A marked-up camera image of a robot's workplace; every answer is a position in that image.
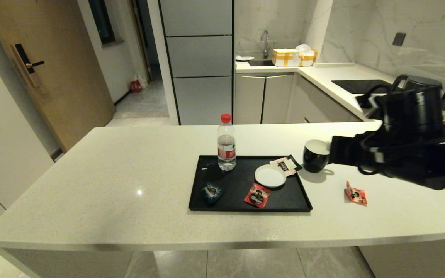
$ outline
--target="window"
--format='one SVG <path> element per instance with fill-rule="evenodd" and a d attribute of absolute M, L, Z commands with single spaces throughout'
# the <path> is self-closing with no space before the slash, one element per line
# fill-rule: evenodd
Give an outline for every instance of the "window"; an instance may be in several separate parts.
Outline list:
<path fill-rule="evenodd" d="M 94 16 L 95 26 L 99 31 L 99 37 L 102 44 L 109 44 L 115 42 L 113 28 L 111 27 L 111 21 L 109 21 L 109 15 L 107 14 L 106 4 L 104 0 L 88 0 L 92 15 Z"/>

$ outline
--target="induction cooktop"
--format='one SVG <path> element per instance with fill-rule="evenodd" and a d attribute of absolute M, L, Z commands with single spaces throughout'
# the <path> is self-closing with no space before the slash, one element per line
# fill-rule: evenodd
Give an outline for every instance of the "induction cooktop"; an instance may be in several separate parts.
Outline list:
<path fill-rule="evenodd" d="M 388 82 L 386 82 L 384 80 L 380 80 L 380 79 L 332 80 L 332 83 L 347 90 L 349 93 L 361 94 L 361 95 L 366 93 L 370 88 L 372 88 L 376 85 L 379 85 L 379 84 L 386 85 L 386 86 L 392 86 L 391 83 L 388 83 Z"/>

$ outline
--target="kitchen sink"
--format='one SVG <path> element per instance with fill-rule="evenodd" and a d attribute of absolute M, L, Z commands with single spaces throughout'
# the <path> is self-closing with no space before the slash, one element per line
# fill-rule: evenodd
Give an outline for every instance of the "kitchen sink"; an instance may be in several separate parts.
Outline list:
<path fill-rule="evenodd" d="M 273 66 L 271 60 L 251 60 L 248 62 L 252 67 L 267 67 L 267 66 Z"/>

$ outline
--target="red snack packet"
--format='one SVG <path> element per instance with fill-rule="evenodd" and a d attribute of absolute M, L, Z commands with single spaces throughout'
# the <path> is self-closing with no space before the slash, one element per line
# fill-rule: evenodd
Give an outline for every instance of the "red snack packet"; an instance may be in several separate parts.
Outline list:
<path fill-rule="evenodd" d="M 365 191 L 363 189 L 352 188 L 349 181 L 346 181 L 346 195 L 348 195 L 348 198 L 353 203 L 362 205 L 367 204 L 367 196 L 365 195 Z"/>
<path fill-rule="evenodd" d="M 265 204 L 267 204 L 267 199 L 269 199 L 269 197 L 270 190 L 258 183 L 254 183 L 244 201 L 258 208 L 263 208 L 265 207 Z"/>

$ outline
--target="black kettle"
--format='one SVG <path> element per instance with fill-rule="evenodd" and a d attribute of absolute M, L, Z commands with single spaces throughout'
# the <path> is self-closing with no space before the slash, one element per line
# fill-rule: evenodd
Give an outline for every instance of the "black kettle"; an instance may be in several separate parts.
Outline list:
<path fill-rule="evenodd" d="M 403 80 L 405 81 L 404 85 L 401 88 L 398 88 L 399 83 L 401 83 L 401 81 Z M 431 86 L 442 86 L 442 83 L 440 81 L 426 77 L 401 74 L 398 77 L 396 77 L 396 80 L 394 80 L 394 83 L 392 83 L 391 93 L 394 93 L 399 90 L 411 90 L 411 89 L 426 88 Z"/>

